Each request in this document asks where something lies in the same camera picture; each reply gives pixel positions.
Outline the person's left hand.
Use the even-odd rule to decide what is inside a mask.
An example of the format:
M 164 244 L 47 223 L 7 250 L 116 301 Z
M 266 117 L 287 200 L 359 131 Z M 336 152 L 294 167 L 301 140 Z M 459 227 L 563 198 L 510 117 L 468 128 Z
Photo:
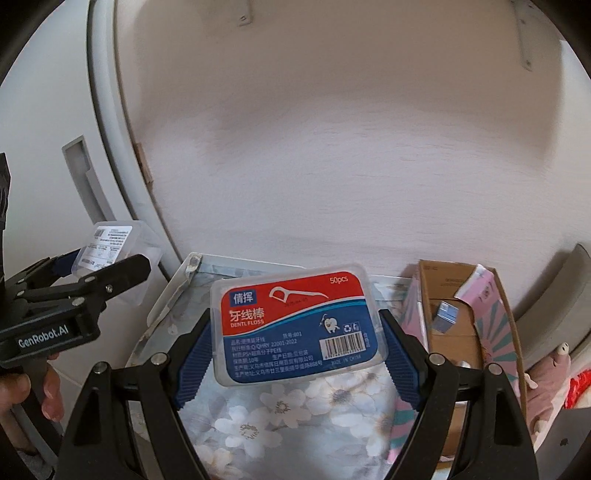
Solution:
M 59 356 L 54 353 L 24 368 L 1 371 L 2 447 L 47 458 L 58 456 L 65 407 L 61 377 L 52 363 Z

